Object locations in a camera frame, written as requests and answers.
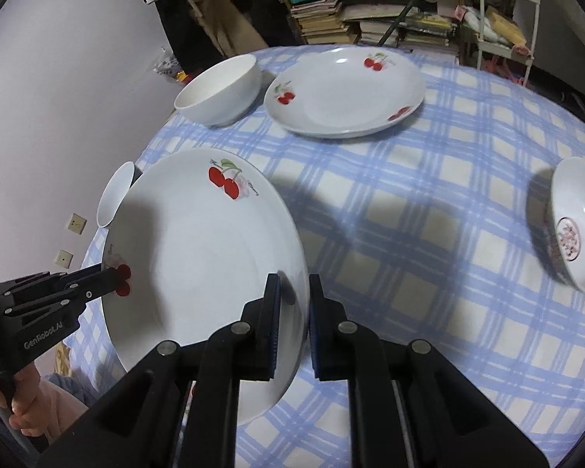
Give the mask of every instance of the tablecloth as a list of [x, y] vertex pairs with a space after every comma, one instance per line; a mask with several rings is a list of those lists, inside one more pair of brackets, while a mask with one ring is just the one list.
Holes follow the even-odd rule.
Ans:
[[[256, 56], [277, 74], [325, 49]], [[428, 339], [554, 466], [585, 429], [585, 294], [554, 278], [541, 222], [552, 168], [585, 157], [585, 125], [491, 74], [412, 60], [427, 83], [424, 104], [383, 132], [303, 138], [258, 100], [226, 128], [174, 114], [137, 165], [193, 146], [250, 161], [288, 206], [326, 296], [385, 339]], [[83, 265], [100, 261], [105, 233]], [[80, 321], [67, 340], [72, 367], [104, 392], [124, 370], [100, 302]], [[348, 423], [346, 383], [319, 383], [306, 355], [280, 403], [239, 428], [236, 465], [349, 466]]]

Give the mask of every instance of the yellow package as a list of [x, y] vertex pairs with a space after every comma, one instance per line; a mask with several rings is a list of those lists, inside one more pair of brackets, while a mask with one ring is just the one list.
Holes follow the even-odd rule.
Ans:
[[527, 39], [525, 39], [525, 36], [515, 22], [501, 16], [498, 13], [498, 10], [494, 9], [494, 7], [488, 7], [485, 11], [485, 15], [490, 20], [491, 29], [501, 37], [505, 37], [509, 42], [515, 45], [526, 45]]

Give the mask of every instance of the wall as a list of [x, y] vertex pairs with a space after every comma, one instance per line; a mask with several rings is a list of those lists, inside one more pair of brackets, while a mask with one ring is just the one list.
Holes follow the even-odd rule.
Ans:
[[[8, 0], [0, 11], [0, 281], [82, 262], [101, 192], [173, 110], [141, 0]], [[66, 231], [72, 213], [88, 219]]]
[[[523, 30], [533, 29], [533, 9], [528, 2], [516, 4], [514, 17]], [[565, 23], [555, 0], [541, 0], [534, 65], [585, 94], [585, 46]]]

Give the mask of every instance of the screw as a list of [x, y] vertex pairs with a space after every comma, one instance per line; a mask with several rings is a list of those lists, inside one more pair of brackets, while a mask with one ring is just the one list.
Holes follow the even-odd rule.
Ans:
[[431, 352], [431, 345], [429, 345], [424, 339], [417, 339], [412, 343], [412, 350], [417, 354], [428, 354]]
[[156, 351], [162, 356], [170, 356], [176, 351], [177, 348], [178, 345], [176, 345], [173, 341], [167, 340], [158, 343]]
[[247, 322], [234, 322], [231, 329], [234, 334], [242, 335], [249, 333], [251, 326]]
[[347, 320], [346, 322], [340, 322], [338, 324], [338, 330], [342, 334], [353, 334], [357, 331], [357, 326], [353, 322]]

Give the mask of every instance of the bowl with floral pattern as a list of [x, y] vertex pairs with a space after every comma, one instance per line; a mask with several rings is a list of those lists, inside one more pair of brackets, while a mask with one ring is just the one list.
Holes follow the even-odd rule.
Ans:
[[584, 158], [566, 158], [555, 169], [544, 224], [555, 271], [585, 292]]
[[339, 47], [297, 62], [266, 92], [270, 117], [318, 138], [368, 135], [411, 115], [425, 97], [420, 70], [398, 52]]

